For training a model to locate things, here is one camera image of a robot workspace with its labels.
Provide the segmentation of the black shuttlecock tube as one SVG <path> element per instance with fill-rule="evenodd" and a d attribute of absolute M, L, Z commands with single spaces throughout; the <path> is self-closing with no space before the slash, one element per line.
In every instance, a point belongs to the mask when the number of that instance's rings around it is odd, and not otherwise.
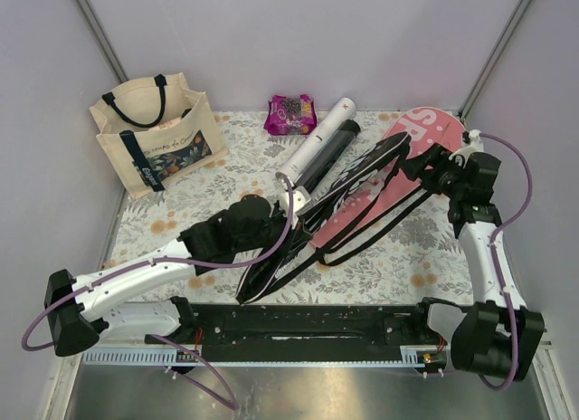
<path fill-rule="evenodd" d="M 360 126 L 356 121 L 346 119 L 329 139 L 326 146 L 307 165 L 303 174 L 295 182 L 295 187 L 303 186 L 311 194 L 360 131 Z"/>

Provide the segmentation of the pink racket cover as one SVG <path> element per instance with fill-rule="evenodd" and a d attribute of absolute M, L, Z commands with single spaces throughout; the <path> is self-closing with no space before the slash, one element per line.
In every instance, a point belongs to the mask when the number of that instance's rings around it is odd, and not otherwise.
<path fill-rule="evenodd" d="M 387 130 L 382 141 L 393 142 L 399 134 L 408 134 L 410 141 L 400 148 L 408 160 L 416 158 L 434 144 L 455 152 L 462 146 L 465 130 L 459 119 L 449 112 L 433 107 L 419 107 L 406 111 Z M 402 160 L 393 158 L 385 166 L 371 172 L 337 212 L 314 234 L 311 243 L 317 261 L 326 266 L 337 266 L 372 246 L 387 231 L 426 199 L 420 183 L 406 177 L 398 165 Z M 373 236 L 364 239 L 366 231 L 395 208 L 415 197 L 416 200 Z"/>

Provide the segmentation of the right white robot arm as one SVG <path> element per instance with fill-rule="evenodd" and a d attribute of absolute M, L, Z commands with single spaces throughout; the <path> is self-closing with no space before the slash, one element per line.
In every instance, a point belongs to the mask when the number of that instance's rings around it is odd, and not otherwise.
<path fill-rule="evenodd" d="M 492 201 L 501 162 L 485 151 L 486 138 L 466 131 L 457 151 L 435 143 L 404 160 L 402 170 L 427 192 L 448 197 L 447 217 L 467 259 L 474 302 L 444 336 L 452 365 L 503 391 L 526 377 L 546 325 L 528 308 L 509 267 L 504 230 L 525 210 L 502 220 Z"/>

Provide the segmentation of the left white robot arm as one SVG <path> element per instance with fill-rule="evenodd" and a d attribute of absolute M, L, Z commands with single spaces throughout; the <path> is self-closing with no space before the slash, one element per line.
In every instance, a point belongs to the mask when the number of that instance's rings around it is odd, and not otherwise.
<path fill-rule="evenodd" d="M 59 357 L 79 354 L 113 332 L 114 309 L 157 287 L 215 269 L 236 269 L 239 253 L 260 250 L 248 262 L 269 263 L 297 229 L 298 212 L 310 200 L 300 186 L 275 205 L 247 195 L 229 208 L 185 229 L 176 239 L 118 268 L 73 276 L 53 273 L 44 299 L 52 336 L 49 347 Z"/>

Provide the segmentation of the white shuttlecock tube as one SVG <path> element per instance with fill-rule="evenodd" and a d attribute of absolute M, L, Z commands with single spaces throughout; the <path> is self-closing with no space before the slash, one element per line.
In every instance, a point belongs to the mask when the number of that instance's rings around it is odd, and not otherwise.
<path fill-rule="evenodd" d="M 356 105 L 351 99 L 347 97 L 340 99 L 299 145 L 298 149 L 276 171 L 275 178 L 282 180 L 286 177 L 292 184 L 295 184 L 308 164 L 326 146 L 341 124 L 349 119 L 355 111 Z"/>

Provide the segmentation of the black racket cover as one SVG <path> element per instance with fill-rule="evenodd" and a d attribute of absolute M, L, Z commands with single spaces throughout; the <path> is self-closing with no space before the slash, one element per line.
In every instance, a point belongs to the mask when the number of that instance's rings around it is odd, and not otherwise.
<path fill-rule="evenodd" d="M 313 236 L 330 223 L 332 216 L 346 200 L 389 164 L 394 165 L 394 171 L 386 177 L 385 182 L 392 181 L 398 174 L 398 165 L 407 157 L 410 146 L 411 137 L 408 133 L 394 134 L 381 139 L 350 162 L 336 177 L 327 192 L 298 215 L 296 227 L 290 230 L 281 247 L 265 261 L 254 263 L 245 270 L 236 292 L 237 302 L 249 304 L 285 287 L 323 257 L 329 248 L 351 233 L 364 216 L 369 214 L 375 202 L 371 202 L 359 215 L 341 227 L 326 244 L 317 245 L 303 262 L 293 264 Z"/>

